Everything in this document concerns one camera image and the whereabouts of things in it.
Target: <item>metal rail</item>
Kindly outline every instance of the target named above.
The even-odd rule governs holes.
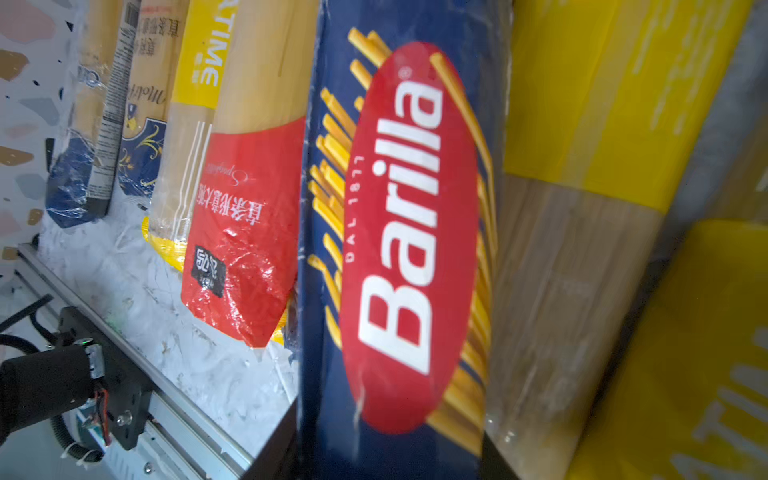
[[[186,463],[213,480],[237,480],[243,475],[253,463],[248,452],[53,274],[32,245],[19,246],[18,254],[21,258],[16,271],[21,280],[36,295],[54,297],[44,309],[58,318],[62,308],[76,306],[152,380],[156,387],[150,403],[150,414],[156,422],[153,429],[168,437],[168,445],[175,445],[174,455],[181,455]]]

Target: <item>screw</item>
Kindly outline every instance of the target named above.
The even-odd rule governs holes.
[[[126,410],[124,413],[118,415],[118,419],[114,422],[118,424],[118,427],[127,427],[134,421],[134,416],[130,410]]]

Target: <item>spaghetti package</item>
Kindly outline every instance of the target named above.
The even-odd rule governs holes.
[[[568,470],[749,12],[515,3],[486,429],[522,480]]]
[[[645,307],[569,480],[768,478],[768,118]]]
[[[243,2],[184,262],[181,300],[264,347],[296,282],[299,188],[319,0]]]
[[[219,103],[238,4],[239,0],[189,2],[167,112],[163,161],[144,227],[147,242],[179,271],[184,268],[194,199]]]
[[[125,107],[118,181],[127,195],[149,204],[163,155],[170,93],[189,0],[141,3],[131,83]]]
[[[45,209],[62,228],[107,214],[139,0],[80,0]]]
[[[304,151],[314,478],[476,478],[509,2],[327,0]]]

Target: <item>red label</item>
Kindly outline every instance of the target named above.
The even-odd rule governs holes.
[[[210,136],[181,299],[248,346],[267,345],[296,281],[304,124]]]
[[[429,63],[439,51],[411,43],[379,69],[346,173],[344,364],[362,417],[388,434],[440,403],[475,285],[477,153]]]

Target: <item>black bracket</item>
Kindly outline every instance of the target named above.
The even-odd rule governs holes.
[[[92,338],[104,354],[104,387],[109,391],[109,431],[126,450],[136,446],[144,432],[154,384],[135,364],[73,306],[61,309],[57,347],[76,339]]]

